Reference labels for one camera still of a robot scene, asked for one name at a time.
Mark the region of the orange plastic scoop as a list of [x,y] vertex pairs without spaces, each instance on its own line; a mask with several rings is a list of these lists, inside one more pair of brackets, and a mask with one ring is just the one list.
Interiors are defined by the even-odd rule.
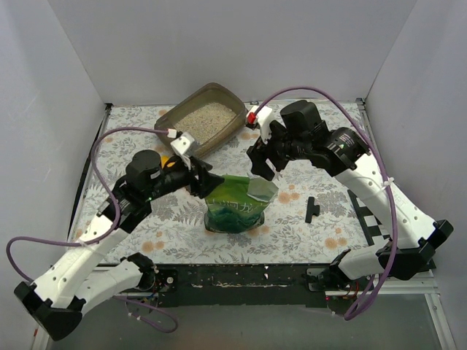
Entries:
[[174,161],[171,161],[168,156],[163,155],[161,157],[161,167],[171,167],[174,164]]

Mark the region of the green litter bag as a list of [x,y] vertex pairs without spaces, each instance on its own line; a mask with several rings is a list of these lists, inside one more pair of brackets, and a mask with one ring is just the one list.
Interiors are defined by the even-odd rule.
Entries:
[[206,198],[204,226],[214,233],[242,233],[264,223],[264,211],[277,196],[278,186],[261,177],[225,175]]

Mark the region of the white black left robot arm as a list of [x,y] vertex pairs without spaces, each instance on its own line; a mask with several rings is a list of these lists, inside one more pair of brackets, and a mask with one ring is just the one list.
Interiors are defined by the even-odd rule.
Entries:
[[116,202],[104,202],[82,234],[83,241],[34,281],[19,283],[15,296],[47,334],[60,341],[87,312],[114,295],[127,289],[151,290],[158,274],[154,262],[141,253],[122,258],[103,273],[92,272],[151,213],[152,201],[183,187],[205,198],[221,185],[224,178],[211,169],[194,157],[187,166],[176,155],[162,164],[153,150],[136,153],[112,190]]

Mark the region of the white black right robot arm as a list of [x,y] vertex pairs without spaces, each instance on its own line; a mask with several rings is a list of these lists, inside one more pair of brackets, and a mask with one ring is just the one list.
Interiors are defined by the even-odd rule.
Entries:
[[284,107],[280,121],[266,109],[253,107],[247,127],[260,136],[247,150],[252,173],[271,181],[292,160],[308,160],[326,171],[360,199],[384,226],[398,233],[362,249],[342,252],[318,277],[337,289],[357,279],[382,274],[406,281],[419,273],[453,231],[446,220],[435,220],[413,204],[390,179],[383,179],[377,159],[352,129],[328,129],[317,107],[300,100]]

